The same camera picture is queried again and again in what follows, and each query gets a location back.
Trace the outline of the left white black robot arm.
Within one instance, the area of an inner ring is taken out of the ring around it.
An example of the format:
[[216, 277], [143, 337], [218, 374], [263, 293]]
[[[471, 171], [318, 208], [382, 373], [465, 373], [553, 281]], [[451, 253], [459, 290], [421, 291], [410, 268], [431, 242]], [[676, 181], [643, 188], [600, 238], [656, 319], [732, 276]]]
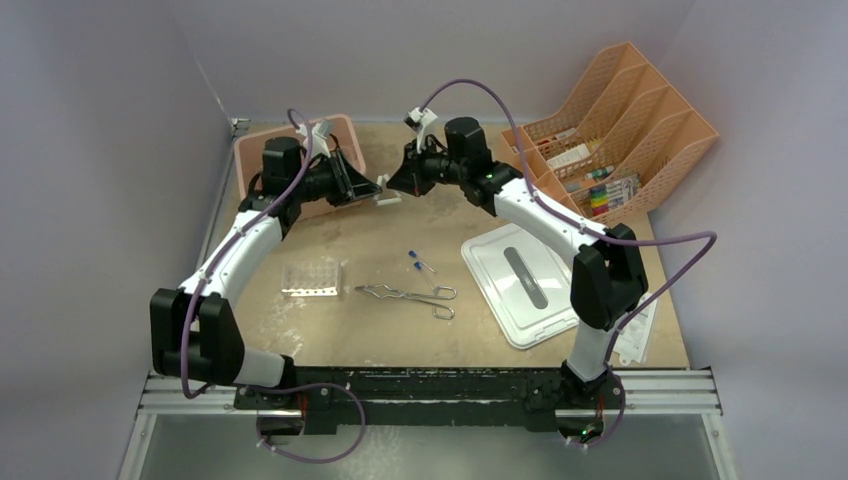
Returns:
[[267, 140], [262, 167], [225, 239], [187, 280], [158, 289], [150, 300], [154, 371], [183, 383], [256, 386], [272, 408], [292, 405], [298, 395], [293, 358], [247, 347], [234, 305], [303, 205], [324, 200], [343, 207], [381, 191], [341, 149], [314, 153], [291, 136]]

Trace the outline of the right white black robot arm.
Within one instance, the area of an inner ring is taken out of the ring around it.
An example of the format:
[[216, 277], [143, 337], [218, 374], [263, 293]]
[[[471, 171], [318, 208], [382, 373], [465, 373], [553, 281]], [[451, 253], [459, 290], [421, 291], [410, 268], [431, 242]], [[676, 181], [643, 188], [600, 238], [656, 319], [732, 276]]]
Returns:
[[562, 365], [561, 392], [576, 407], [596, 399], [609, 374], [608, 349], [616, 327], [648, 290], [633, 231], [607, 228], [557, 204], [515, 167], [494, 159], [483, 129], [472, 117], [445, 124], [415, 109], [404, 119], [416, 134], [403, 150], [388, 188], [416, 197], [437, 184], [458, 187], [472, 205], [522, 228], [556, 252], [571, 272], [570, 303], [579, 323], [572, 352]]

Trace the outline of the pink plastic bin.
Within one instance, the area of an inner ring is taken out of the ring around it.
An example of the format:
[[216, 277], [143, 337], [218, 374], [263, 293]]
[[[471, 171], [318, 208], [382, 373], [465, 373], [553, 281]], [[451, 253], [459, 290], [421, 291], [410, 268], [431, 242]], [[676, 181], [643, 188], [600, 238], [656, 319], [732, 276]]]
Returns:
[[[330, 126], [330, 134], [339, 140], [340, 150], [345, 159], [359, 174], [364, 175], [366, 173], [365, 161], [352, 120], [346, 115], [337, 114], [324, 117], [322, 121]], [[245, 198], [248, 194], [249, 181], [262, 170], [262, 152], [265, 143], [272, 138], [281, 136], [293, 137], [298, 140], [303, 138], [302, 135], [296, 133], [294, 127], [286, 126], [250, 133], [235, 141], [234, 162], [239, 182], [239, 193], [242, 198]], [[367, 199], [376, 197], [381, 192], [382, 187], [377, 185], [376, 189], [372, 189], [372, 193], [339, 208], [357, 206]], [[301, 205], [299, 220], [325, 215], [339, 208], [332, 206], [325, 199], [306, 202]]]

